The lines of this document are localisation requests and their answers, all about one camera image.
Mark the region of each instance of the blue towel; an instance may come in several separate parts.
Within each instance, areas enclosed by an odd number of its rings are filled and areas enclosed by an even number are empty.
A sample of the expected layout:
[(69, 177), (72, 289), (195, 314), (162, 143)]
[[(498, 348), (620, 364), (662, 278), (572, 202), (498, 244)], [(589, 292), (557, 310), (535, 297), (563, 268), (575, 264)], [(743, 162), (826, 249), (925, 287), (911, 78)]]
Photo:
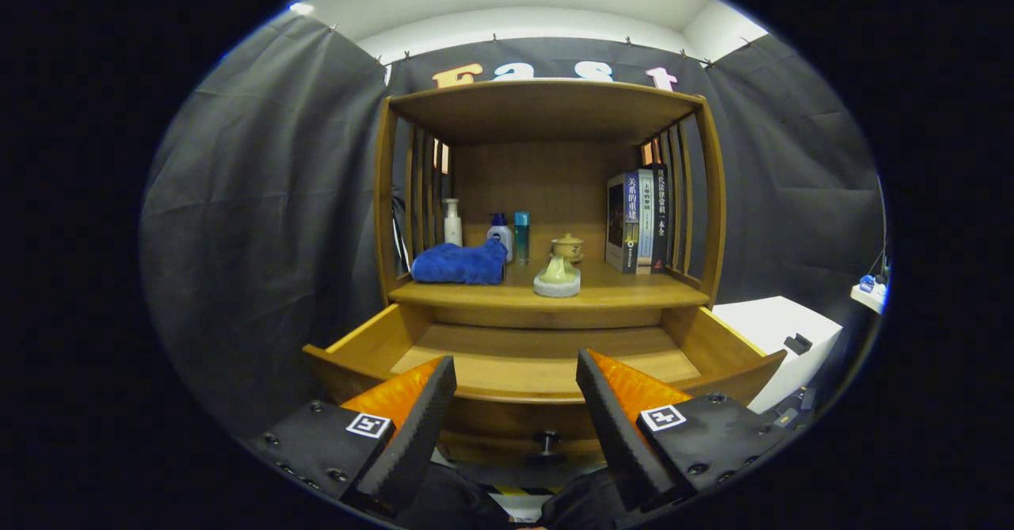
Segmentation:
[(458, 247), (453, 242), (422, 252), (412, 263), (417, 282), (463, 282), (464, 285), (500, 285), (507, 247), (492, 238), (482, 247)]

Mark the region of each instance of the shelf board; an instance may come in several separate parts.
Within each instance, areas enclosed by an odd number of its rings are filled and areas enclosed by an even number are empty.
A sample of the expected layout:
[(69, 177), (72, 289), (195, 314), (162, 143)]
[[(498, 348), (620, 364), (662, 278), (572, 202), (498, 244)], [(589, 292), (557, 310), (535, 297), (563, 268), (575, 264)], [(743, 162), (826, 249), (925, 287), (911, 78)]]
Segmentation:
[(389, 298), (397, 303), (420, 303), (435, 307), (480, 310), (527, 310), (527, 312), (593, 312), (594, 310), (662, 309), (704, 306), (705, 293), (666, 274), (621, 274), (605, 261), (584, 259), (581, 291), (569, 299), (549, 299), (532, 291), (535, 274), (546, 259), (528, 266), (510, 263), (500, 285), (434, 285), (407, 282)]
[(459, 390), (500, 390), (515, 397), (578, 397), (577, 352), (594, 350), (663, 382), (701, 377), (662, 328), (514, 330), (434, 324), (391, 367), (392, 374), (434, 358), (454, 357)]
[(686, 118), (702, 97), (578, 78), (505, 80), (395, 96), (403, 118), (450, 145), (592, 141), (631, 147)]

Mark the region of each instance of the open drawer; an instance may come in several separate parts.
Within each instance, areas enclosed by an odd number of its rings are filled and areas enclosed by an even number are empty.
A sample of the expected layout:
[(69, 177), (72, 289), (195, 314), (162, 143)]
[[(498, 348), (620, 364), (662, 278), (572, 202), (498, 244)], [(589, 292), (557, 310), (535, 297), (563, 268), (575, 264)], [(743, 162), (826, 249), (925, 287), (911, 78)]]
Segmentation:
[(438, 321), (434, 307), (392, 303), (327, 350), (307, 346), (315, 373), (338, 403), (445, 354), (457, 390), (441, 434), (451, 460), (517, 462), (537, 451), (536, 433), (561, 436), (555, 450), (601, 461), (575, 379), (581, 347), (692, 395), (721, 390), (742, 404), (785, 358), (764, 356), (706, 307), (670, 307), (655, 325), (631, 328), (499, 328)]

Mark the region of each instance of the wooden cabinet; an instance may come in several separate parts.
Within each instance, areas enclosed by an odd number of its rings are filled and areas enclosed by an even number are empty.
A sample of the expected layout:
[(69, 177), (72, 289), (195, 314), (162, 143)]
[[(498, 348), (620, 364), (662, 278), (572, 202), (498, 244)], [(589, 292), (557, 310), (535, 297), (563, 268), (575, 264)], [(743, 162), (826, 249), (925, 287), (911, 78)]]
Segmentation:
[[(452, 354), (458, 389), (441, 436), (452, 459), (518, 461), (533, 434), (554, 430), (573, 460), (600, 461), (575, 381), (581, 347), (692, 394), (723, 390), (749, 403), (785, 353), (765, 356), (710, 307), (721, 277), (725, 191), (707, 100), (587, 80), (485, 82), (388, 97), (377, 139), (374, 213), (385, 309), (328, 347), (304, 347), (341, 402), (424, 361)], [(683, 126), (701, 137), (707, 182), (703, 274), (690, 267), (691, 205)], [(409, 261), (442, 241), (441, 199), (459, 198), (466, 245), (485, 241), (489, 213), (531, 213), (531, 263), (508, 263), (497, 287), (427, 285), (399, 274), (391, 171), (408, 129)], [(605, 183), (645, 159), (669, 171), (676, 216), (666, 274), (620, 274), (604, 261)], [(581, 292), (546, 299), (532, 278), (551, 238), (584, 238)]]

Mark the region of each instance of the white table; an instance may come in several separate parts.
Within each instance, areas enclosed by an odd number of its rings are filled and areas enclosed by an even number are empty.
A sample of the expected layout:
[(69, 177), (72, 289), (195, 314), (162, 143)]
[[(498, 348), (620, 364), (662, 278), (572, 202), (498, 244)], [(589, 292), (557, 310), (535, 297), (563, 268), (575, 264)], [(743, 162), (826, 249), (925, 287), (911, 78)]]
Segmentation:
[[(764, 413), (794, 390), (805, 386), (823, 364), (842, 331), (836, 321), (783, 296), (717, 305), (712, 312), (765, 354), (785, 350), (785, 360), (778, 371), (747, 404), (754, 413)], [(797, 333), (813, 343), (802, 356), (785, 346), (785, 339)]]

